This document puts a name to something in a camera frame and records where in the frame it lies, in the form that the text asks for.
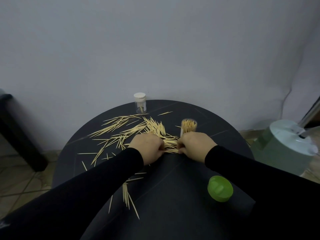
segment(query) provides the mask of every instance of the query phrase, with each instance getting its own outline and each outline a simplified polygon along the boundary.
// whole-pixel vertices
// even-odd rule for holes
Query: white wall
[[[283,118],[299,123],[320,97],[320,23],[312,32],[303,51],[292,91],[285,101]]]
[[[0,86],[43,150],[135,92],[263,128],[279,116],[319,4],[1,0]]]

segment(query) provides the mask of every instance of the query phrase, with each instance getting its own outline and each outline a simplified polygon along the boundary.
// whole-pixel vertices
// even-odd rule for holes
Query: clear plastic container
[[[134,103],[136,106],[136,112],[138,114],[144,114],[147,112],[146,94],[143,92],[137,92],[134,94]]]
[[[183,119],[181,121],[180,137],[182,136],[183,133],[195,132],[197,129],[197,125],[198,123],[194,119]]]

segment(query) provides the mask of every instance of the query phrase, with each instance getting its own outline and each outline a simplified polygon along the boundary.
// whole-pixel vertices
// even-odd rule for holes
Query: right hand
[[[204,163],[208,152],[217,144],[205,133],[184,133],[177,143],[179,154],[185,154],[194,161]]]

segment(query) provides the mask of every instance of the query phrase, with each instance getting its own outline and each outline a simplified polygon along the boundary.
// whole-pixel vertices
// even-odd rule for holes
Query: black sleeve
[[[320,185],[297,175],[254,161],[222,146],[212,148],[205,158],[210,168],[237,185],[256,202],[283,202],[285,199],[318,199]]]
[[[7,215],[0,239],[79,239],[113,193],[142,168],[139,151],[127,148]]]

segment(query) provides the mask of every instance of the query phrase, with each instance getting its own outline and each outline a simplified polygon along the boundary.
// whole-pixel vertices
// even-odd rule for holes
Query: green cap
[[[209,179],[208,192],[218,202],[226,202],[233,194],[230,182],[221,176],[213,176]]]

